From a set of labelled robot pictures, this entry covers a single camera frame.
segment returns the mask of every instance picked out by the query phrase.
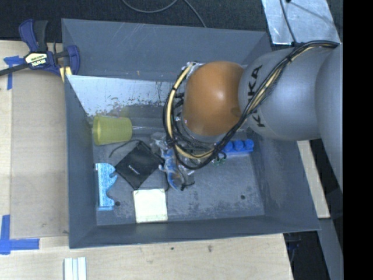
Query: yellow cable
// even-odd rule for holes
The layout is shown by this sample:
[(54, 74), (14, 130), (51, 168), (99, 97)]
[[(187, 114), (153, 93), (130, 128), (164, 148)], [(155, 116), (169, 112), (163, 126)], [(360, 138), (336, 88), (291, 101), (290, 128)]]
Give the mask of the yellow cable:
[[(185, 76), (187, 75), (187, 73), (191, 70), (192, 66), (193, 66), (193, 64), (189, 64), (187, 66), (187, 68), (182, 72), (182, 74), (180, 75), (180, 77), (176, 80), (176, 82), (174, 84), (174, 87), (173, 87), (173, 89), (170, 92), (170, 97), (168, 98), (168, 103), (166, 105), (166, 126), (167, 126), (167, 132), (168, 132), (169, 136), (172, 139), (173, 139), (173, 129), (172, 129), (172, 126), (171, 126), (172, 103), (173, 103), (173, 100), (174, 100), (174, 96), (176, 94), (176, 90), (179, 88), (182, 80), (185, 78)], [(210, 156), (213, 153), (213, 151), (214, 151), (214, 149), (211, 149), (210, 151), (205, 152), (205, 153), (201, 153), (200, 155), (192, 155), (192, 154), (187, 153), (184, 150), (182, 150), (177, 145), (177, 143), (175, 143), (175, 148), (178, 151), (178, 153), (180, 153), (181, 155), (183, 155), (183, 156), (185, 156), (185, 157), (187, 157), (189, 159), (206, 158), (206, 157)]]

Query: wooden table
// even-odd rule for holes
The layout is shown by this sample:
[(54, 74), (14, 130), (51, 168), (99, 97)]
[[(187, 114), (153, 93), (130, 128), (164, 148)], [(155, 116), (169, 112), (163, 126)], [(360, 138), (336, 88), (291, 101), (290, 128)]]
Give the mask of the wooden table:
[[(0, 41), (1, 59), (26, 53), (27, 46), (23, 42)], [(6, 67), (0, 62), (0, 69)], [(20, 91), (14, 88), (7, 90), (6, 80), (6, 76), (0, 77), (0, 215), (10, 214), (13, 221), (10, 230), (12, 237), (20, 238), (23, 233), (31, 232), (41, 239), (39, 250), (12, 251), (10, 255), (0, 255), (1, 279), (63, 279), (62, 266), (64, 258), (68, 257), (86, 257), (89, 280), (293, 279), (282, 234), (70, 250), (66, 231), (67, 202), (66, 198), (61, 197), (67, 196), (66, 182), (61, 185), (61, 181), (55, 178), (49, 178), (49, 181), (45, 179), (45, 167), (53, 161), (55, 171), (49, 170), (48, 175), (65, 172), (61, 172), (61, 165), (65, 167), (65, 162), (61, 160), (66, 147), (65, 137), (58, 135), (64, 133), (65, 120), (59, 119), (64, 115), (64, 110), (56, 108), (56, 103), (61, 102), (59, 98), (48, 98), (48, 90), (54, 90), (54, 94), (60, 90), (63, 92), (62, 82), (58, 77), (40, 71), (25, 70), (13, 74), (13, 87), (29, 82), (43, 86), (43, 90), (27, 90), (23, 93), (23, 100), (18, 97), (20, 102), (13, 105), (13, 110), (17, 106), (24, 112), (13, 112), (12, 124), (12, 92), (19, 94)], [(44, 86), (43, 82), (47, 80), (54, 82), (54, 85), (50, 88)], [(47, 115), (52, 117), (54, 123), (47, 120), (33, 122), (33, 117), (40, 116), (41, 111), (49, 111)], [(29, 119), (30, 123), (25, 123), (25, 119)], [(36, 127), (41, 138), (35, 137)], [(54, 134), (54, 143), (46, 145), (43, 136), (50, 133)], [(19, 148), (25, 142), (27, 148)], [(316, 200), (316, 210), (320, 218), (327, 218), (329, 211), (309, 144), (300, 142), (299, 147), (306, 162), (305, 170), (312, 196)], [(37, 163), (32, 161), (33, 158), (37, 158)], [(31, 173), (33, 179), (27, 179), (27, 174), (22, 175), (24, 171)], [(49, 206), (51, 199), (55, 200), (53, 209)]]

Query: clamp handle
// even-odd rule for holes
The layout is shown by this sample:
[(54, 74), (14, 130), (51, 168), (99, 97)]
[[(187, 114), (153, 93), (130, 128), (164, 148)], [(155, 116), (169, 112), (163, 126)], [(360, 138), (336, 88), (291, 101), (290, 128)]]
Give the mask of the clamp handle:
[(25, 20), (19, 25), (18, 31), (21, 39), (30, 49), (30, 52), (45, 52), (48, 47), (45, 43), (45, 29), (48, 21), (33, 19)]

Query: blue lego brick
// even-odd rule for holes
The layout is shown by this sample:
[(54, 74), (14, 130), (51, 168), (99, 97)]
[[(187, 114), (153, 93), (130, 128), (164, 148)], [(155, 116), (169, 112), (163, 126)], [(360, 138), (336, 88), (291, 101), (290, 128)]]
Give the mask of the blue lego brick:
[(232, 140), (229, 141), (223, 148), (223, 152), (227, 158), (235, 156), (245, 156), (254, 151), (254, 142), (251, 139)]

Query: blue tape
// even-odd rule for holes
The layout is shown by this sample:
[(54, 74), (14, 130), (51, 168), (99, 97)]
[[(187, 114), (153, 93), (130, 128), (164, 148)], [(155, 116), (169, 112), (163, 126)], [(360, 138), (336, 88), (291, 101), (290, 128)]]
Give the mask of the blue tape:
[(0, 254), (9, 255), (13, 250), (38, 250), (40, 239), (9, 239), (10, 215), (2, 217), (1, 236), (0, 236)]
[[(8, 67), (12, 67), (14, 65), (20, 65), (24, 63), (23, 58), (18, 56), (11, 56), (11, 57), (5, 57), (4, 62), (7, 64)], [(13, 75), (10, 73), (8, 75), (8, 85), (6, 87), (7, 90), (12, 89), (13, 87)]]

